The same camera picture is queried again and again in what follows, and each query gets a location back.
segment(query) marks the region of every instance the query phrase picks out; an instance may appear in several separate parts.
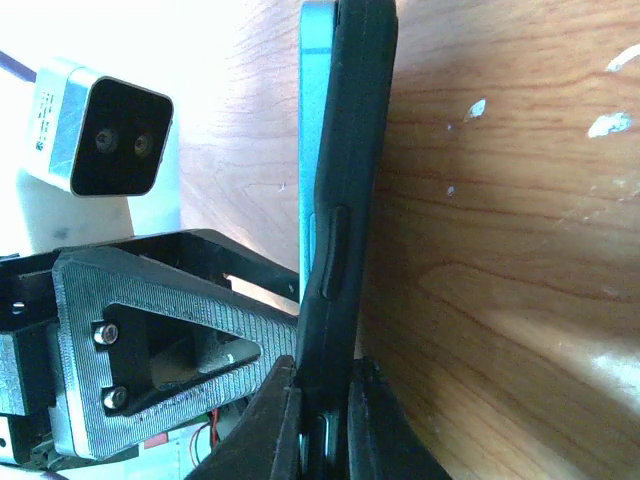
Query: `wooden table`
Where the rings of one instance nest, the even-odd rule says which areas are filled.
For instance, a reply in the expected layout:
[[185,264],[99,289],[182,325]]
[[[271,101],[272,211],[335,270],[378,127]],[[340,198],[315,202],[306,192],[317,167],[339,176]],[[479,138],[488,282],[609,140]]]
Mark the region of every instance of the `wooden table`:
[[[296,268],[299,2],[198,5],[185,226]],[[366,350],[455,478],[640,478],[640,4],[398,11]]]

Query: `camera housing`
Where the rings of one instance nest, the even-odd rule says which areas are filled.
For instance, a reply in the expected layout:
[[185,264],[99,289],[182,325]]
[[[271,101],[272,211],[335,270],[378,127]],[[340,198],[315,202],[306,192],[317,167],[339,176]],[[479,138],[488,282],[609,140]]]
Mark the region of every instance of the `camera housing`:
[[143,195],[172,117],[165,95],[55,59],[38,71],[25,170],[80,197]]

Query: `light blue case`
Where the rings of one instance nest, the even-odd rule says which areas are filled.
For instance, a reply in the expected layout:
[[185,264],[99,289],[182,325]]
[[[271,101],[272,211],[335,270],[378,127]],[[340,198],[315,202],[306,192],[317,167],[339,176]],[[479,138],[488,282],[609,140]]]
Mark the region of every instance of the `light blue case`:
[[300,301],[316,250],[313,187],[327,101],[336,2],[306,2],[300,14],[298,175],[300,216]]

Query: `black elongated object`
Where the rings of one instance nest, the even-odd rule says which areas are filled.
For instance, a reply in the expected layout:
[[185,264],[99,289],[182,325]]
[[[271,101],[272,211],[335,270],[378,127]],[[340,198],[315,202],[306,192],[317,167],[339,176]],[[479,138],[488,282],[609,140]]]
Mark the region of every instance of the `black elongated object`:
[[393,0],[340,0],[314,191],[316,252],[296,356],[305,478],[346,474],[347,398],[397,31]]

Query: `black button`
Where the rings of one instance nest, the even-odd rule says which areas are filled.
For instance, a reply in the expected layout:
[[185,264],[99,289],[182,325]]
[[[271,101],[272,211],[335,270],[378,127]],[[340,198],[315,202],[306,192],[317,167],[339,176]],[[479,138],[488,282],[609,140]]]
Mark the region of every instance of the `black button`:
[[349,250],[349,209],[339,205],[330,213],[329,248],[322,274],[322,296],[335,299],[342,288]]

